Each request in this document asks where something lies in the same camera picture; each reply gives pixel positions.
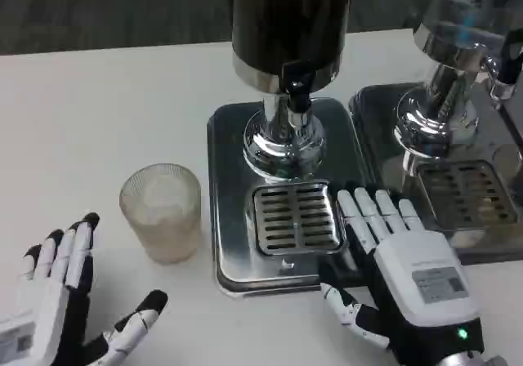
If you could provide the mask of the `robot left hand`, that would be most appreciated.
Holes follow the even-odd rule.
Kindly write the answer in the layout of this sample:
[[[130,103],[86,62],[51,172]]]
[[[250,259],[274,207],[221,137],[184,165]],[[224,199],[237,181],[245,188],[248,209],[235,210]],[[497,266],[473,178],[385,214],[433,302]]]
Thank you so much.
[[[168,303],[155,289],[112,329],[85,340],[100,217],[89,212],[24,254],[14,302],[1,309],[3,365],[120,365]]]

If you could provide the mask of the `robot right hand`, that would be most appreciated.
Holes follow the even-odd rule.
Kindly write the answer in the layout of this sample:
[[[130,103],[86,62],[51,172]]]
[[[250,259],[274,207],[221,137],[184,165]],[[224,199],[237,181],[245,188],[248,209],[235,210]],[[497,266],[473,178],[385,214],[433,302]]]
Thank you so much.
[[[357,301],[321,262],[321,292],[340,323],[400,365],[484,364],[479,307],[446,237],[386,190],[347,185],[334,196],[349,255],[374,302]]]

